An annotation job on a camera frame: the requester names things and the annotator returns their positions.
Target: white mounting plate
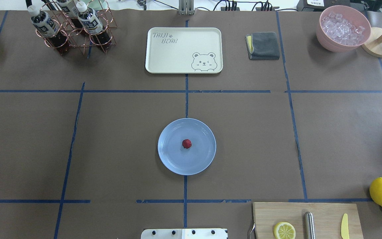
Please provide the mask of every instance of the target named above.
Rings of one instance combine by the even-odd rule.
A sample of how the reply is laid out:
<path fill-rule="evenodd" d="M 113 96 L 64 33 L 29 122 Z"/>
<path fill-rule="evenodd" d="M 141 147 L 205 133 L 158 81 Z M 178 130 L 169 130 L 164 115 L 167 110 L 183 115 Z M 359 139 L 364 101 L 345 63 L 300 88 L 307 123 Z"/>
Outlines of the white mounting plate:
<path fill-rule="evenodd" d="M 223 228 L 146 229 L 141 239 L 228 239 Z"/>
<path fill-rule="evenodd" d="M 145 68 L 158 74 L 216 74 L 223 68 L 222 36 L 213 27 L 153 27 Z"/>

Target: gray towel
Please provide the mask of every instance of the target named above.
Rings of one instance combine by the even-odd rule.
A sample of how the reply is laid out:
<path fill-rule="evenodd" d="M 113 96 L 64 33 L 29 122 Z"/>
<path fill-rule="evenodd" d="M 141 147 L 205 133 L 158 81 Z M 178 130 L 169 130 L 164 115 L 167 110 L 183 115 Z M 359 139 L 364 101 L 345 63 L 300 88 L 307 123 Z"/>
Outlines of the gray towel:
<path fill-rule="evenodd" d="M 276 33 L 254 32 L 245 36 L 250 60 L 279 59 L 279 47 Z"/>

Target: bowl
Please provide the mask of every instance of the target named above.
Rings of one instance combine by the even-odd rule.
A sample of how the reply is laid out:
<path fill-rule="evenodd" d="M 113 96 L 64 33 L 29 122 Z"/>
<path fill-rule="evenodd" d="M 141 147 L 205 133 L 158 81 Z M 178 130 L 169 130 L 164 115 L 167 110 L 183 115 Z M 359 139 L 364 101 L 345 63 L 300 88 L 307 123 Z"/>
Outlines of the bowl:
<path fill-rule="evenodd" d="M 362 26 L 365 30 L 362 32 L 363 38 L 359 42 L 358 45 L 344 45 L 338 42 L 335 42 L 332 38 L 330 38 L 326 32 L 322 29 L 321 23 L 324 18 L 328 16 L 330 12 L 335 12 L 336 14 L 343 15 L 343 18 L 349 21 L 355 27 Z M 318 21 L 316 28 L 316 37 L 319 43 L 327 50 L 332 52 L 345 52 L 349 50 L 356 49 L 357 47 L 364 44 L 371 34 L 371 25 L 369 24 L 368 19 L 358 10 L 353 9 L 348 6 L 336 5 L 331 6 L 325 9 Z"/>

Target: plate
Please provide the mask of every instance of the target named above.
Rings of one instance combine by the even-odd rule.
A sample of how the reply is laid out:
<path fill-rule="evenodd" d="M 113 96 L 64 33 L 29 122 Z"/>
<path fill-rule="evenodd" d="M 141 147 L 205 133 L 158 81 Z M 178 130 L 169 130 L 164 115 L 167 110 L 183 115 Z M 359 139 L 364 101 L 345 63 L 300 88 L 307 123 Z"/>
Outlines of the plate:
<path fill-rule="evenodd" d="M 223 68 L 222 36 L 211 27 L 154 27 L 145 68 L 153 74 L 216 74 Z"/>
<path fill-rule="evenodd" d="M 189 139 L 192 146 L 182 146 Z M 193 175 L 205 170 L 216 153 L 216 140 L 212 130 L 203 122 L 183 118 L 168 124 L 158 142 L 161 161 L 170 171 L 180 175 Z"/>

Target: metal handle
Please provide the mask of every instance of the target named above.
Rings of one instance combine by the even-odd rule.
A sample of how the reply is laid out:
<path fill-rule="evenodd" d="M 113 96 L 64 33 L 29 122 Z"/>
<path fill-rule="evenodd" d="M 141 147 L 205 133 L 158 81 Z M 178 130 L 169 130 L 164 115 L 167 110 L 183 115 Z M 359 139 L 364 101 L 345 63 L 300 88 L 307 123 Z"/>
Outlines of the metal handle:
<path fill-rule="evenodd" d="M 254 232 L 254 229 L 256 228 L 256 224 L 253 223 L 253 227 L 251 228 L 250 232 L 248 233 L 248 239 L 250 239 L 250 235 L 252 232 Z"/>
<path fill-rule="evenodd" d="M 304 221 L 306 223 L 307 239 L 315 239 L 315 226 L 313 223 L 313 214 L 311 212 L 306 212 L 304 214 Z"/>

